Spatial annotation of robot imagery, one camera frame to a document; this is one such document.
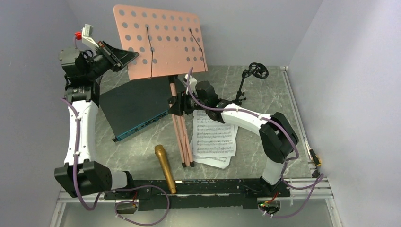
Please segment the pink music stand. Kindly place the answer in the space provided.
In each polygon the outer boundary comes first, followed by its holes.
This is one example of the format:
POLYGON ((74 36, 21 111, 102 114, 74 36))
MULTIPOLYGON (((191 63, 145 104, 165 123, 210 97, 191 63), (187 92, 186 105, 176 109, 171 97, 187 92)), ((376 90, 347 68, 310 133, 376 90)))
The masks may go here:
POLYGON ((173 107, 179 96, 174 79, 189 70, 208 70, 199 17, 123 4, 115 5, 113 13, 122 48, 139 53, 128 66, 129 79, 167 77, 173 107))

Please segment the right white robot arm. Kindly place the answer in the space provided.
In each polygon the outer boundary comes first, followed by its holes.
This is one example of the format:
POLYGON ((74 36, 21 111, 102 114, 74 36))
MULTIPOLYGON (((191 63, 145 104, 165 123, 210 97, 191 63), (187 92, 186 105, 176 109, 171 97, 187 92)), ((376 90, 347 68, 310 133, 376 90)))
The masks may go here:
POLYGON ((219 98, 208 81, 196 83, 195 92, 189 87, 174 94, 168 102, 169 112, 176 116, 204 110, 213 121, 232 124, 258 135, 267 157, 260 185, 266 196, 279 190, 287 162, 291 160, 289 155, 294 152, 294 158, 299 156, 296 148, 299 138, 284 114, 269 115, 242 108, 234 101, 219 98))

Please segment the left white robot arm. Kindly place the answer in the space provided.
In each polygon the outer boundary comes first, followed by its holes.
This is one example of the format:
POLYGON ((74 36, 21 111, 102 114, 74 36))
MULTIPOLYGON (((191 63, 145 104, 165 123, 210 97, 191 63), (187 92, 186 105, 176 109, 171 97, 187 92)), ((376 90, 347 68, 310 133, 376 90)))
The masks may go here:
POLYGON ((95 160, 95 121, 99 108, 100 86, 97 79, 107 71, 119 72, 139 56, 139 53, 110 46, 99 41, 93 50, 65 48, 59 61, 65 71, 63 102, 68 106, 70 136, 63 165, 54 170, 54 177, 72 197, 109 190, 125 199, 136 192, 128 171, 113 173, 95 160))

